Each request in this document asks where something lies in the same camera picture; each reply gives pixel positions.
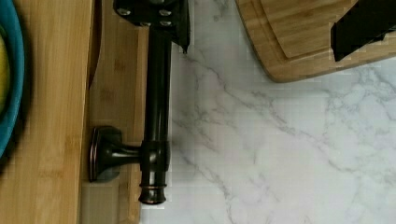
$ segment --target wooden surface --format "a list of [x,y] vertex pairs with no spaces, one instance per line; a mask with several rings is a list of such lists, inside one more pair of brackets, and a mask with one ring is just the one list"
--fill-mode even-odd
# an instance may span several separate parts
[[236,0],[268,76],[288,82],[396,55],[396,32],[336,63],[330,30],[357,0]]
[[[122,131],[125,144],[139,146],[144,135],[149,31],[116,15],[112,3],[102,1],[102,43],[90,89],[90,127],[114,126]],[[139,184],[138,164],[121,167],[120,176],[109,183],[90,184],[86,179],[81,223],[138,223]]]
[[30,58],[30,92],[15,148],[1,169],[0,220],[77,223],[92,0],[14,2]]

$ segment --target wooden cutting board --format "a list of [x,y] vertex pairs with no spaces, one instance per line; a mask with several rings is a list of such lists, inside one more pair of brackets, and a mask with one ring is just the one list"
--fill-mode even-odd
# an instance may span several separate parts
[[[89,184],[87,156],[95,125],[116,126],[127,144],[143,138],[148,31],[117,16],[112,0],[14,2],[29,88],[15,144],[0,163],[0,222],[138,223],[138,165],[113,182]],[[95,4],[106,7],[101,46]]]
[[21,128],[0,173],[1,223],[78,221],[92,0],[14,0],[28,66]]
[[396,55],[396,33],[336,63],[330,30],[357,0],[236,0],[267,75],[289,82]]

